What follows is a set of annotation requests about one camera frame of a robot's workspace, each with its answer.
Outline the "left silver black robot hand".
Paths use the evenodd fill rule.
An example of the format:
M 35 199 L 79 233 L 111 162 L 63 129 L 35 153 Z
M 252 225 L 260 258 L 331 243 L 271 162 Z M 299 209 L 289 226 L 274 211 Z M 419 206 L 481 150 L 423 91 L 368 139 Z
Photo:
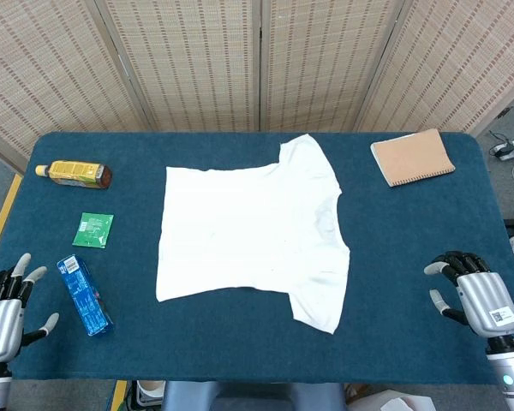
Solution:
M 24 253 L 15 266 L 0 271 L 0 378 L 9 378 L 8 364 L 22 348 L 47 337 L 56 327 L 59 314 L 53 313 L 36 331 L 24 331 L 25 311 L 34 284 L 47 272 L 40 266 L 25 273 L 31 254 Z

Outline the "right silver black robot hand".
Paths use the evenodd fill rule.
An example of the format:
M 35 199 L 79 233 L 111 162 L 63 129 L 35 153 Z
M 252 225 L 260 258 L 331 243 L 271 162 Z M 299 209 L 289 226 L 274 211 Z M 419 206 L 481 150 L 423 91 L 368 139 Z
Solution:
M 477 336 L 514 334 L 514 302 L 497 272 L 474 253 L 449 251 L 424 268 L 428 276 L 442 275 L 455 287 L 462 308 L 450 307 L 437 289 L 429 291 L 440 315 L 467 325 Z

